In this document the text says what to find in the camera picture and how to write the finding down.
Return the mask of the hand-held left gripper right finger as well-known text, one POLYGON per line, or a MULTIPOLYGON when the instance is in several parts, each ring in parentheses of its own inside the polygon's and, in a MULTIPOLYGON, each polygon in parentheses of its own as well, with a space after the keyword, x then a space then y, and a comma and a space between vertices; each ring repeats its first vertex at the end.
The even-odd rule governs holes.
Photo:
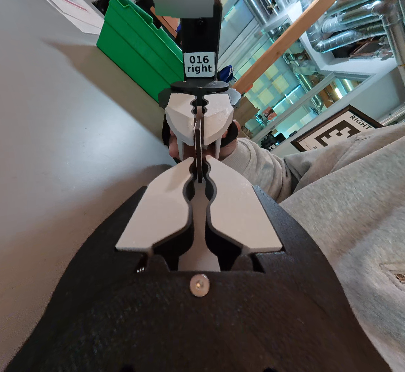
POLYGON ((206 185, 213 186, 207 220, 220 237, 241 249, 241 254, 279 252, 282 243, 253 185, 239 172, 207 156, 206 185))

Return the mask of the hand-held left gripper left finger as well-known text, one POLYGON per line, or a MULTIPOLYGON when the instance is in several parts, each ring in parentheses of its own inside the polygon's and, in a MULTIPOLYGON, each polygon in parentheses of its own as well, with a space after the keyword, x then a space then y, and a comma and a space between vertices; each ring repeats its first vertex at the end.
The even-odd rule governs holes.
POLYGON ((161 173, 147 186, 115 245, 118 251, 152 255, 192 225, 194 158, 161 173))

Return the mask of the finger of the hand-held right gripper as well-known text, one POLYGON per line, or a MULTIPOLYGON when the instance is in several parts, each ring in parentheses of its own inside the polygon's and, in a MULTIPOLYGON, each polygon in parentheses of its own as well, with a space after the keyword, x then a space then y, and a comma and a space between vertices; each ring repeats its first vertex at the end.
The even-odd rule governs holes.
POLYGON ((198 158, 198 119, 196 118, 196 96, 185 93, 172 93, 165 108, 165 118, 169 127, 169 140, 175 136, 178 143, 180 158, 184 159, 184 145, 195 148, 198 158))
POLYGON ((221 139, 232 122, 234 108, 228 93, 205 95, 206 102, 203 114, 204 147, 214 143, 215 158, 219 159, 221 139))

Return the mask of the person's right forearm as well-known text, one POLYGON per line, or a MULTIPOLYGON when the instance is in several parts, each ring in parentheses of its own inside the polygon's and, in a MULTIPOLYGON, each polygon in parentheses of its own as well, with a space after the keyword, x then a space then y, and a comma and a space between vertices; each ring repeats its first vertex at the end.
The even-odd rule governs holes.
POLYGON ((273 155, 248 138, 237 138, 220 149, 220 159, 277 203, 296 189, 300 175, 285 159, 273 155))

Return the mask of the small blue white object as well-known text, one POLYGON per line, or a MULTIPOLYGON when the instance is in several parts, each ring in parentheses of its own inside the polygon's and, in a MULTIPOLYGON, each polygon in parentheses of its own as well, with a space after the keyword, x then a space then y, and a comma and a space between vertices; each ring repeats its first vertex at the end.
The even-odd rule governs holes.
POLYGON ((234 78, 234 67, 232 65, 225 66, 217 72, 216 79, 218 81, 229 83, 234 78))

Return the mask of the person's right hand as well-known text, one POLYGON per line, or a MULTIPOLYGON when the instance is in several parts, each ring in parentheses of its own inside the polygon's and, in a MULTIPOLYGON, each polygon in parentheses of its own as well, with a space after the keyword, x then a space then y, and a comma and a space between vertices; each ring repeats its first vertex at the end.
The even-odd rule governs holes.
MULTIPOLYGON (((236 149, 236 146, 237 146, 237 139, 233 140, 225 147, 221 147, 218 160, 223 161, 226 157, 230 156, 236 149)), ((210 146, 207 150, 203 150, 204 157, 207 155, 214 156, 215 155, 214 149, 215 145, 213 144, 213 146, 210 146)), ((174 159, 176 158, 179 159, 180 161, 183 161, 183 159, 180 158, 178 143, 175 136, 171 136, 169 140, 169 155, 174 159)), ((185 144, 184 159, 188 157, 193 158, 195 157, 195 148, 185 144)))

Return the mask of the green plastic bin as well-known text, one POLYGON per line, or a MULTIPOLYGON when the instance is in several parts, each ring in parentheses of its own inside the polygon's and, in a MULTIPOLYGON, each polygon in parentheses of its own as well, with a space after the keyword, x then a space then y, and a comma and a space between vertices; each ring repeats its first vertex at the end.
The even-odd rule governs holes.
POLYGON ((110 0, 97 47, 155 101, 184 79, 181 49, 131 0, 110 0))

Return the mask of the light wooden beam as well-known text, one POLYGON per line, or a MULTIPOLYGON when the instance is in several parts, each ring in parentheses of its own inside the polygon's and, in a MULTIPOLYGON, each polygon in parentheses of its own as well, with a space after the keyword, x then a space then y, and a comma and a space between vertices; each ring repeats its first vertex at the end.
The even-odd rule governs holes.
POLYGON ((314 0, 232 87, 241 94, 249 91, 253 83, 300 38, 335 1, 336 0, 314 0))

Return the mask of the person's grey zip hoodie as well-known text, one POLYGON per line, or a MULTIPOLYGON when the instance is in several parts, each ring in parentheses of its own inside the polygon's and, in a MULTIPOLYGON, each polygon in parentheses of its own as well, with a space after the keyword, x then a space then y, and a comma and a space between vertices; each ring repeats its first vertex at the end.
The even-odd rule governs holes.
POLYGON ((405 127, 359 133, 284 157, 297 180, 281 206, 321 248, 357 320, 404 371, 405 127))

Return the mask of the framed printed marker sign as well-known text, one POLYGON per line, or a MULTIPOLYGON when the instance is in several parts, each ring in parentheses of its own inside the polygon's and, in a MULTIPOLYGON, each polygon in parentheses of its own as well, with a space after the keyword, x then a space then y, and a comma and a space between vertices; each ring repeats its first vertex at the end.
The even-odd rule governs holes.
POLYGON ((313 151, 337 144, 353 135, 383 127, 379 122, 348 105, 316 125, 291 144, 299 151, 313 151))

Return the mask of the bent silver duct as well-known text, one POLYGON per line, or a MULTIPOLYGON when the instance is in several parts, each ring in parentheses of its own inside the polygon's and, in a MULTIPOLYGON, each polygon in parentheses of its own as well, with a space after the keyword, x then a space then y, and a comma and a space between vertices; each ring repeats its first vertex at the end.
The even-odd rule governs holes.
POLYGON ((404 66, 404 0, 337 0, 306 35, 318 53, 385 35, 397 66, 404 66))

